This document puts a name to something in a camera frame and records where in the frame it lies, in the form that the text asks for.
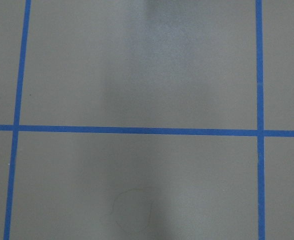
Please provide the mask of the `blue tape lines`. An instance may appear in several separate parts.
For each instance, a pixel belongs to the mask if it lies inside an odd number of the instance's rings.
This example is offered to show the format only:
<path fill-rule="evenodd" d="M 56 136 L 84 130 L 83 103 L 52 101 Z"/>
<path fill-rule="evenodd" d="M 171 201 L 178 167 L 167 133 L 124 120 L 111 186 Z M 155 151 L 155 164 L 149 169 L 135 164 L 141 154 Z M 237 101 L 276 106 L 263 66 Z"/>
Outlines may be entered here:
<path fill-rule="evenodd" d="M 3 240 L 294 240 L 294 0 L 0 0 Z"/>

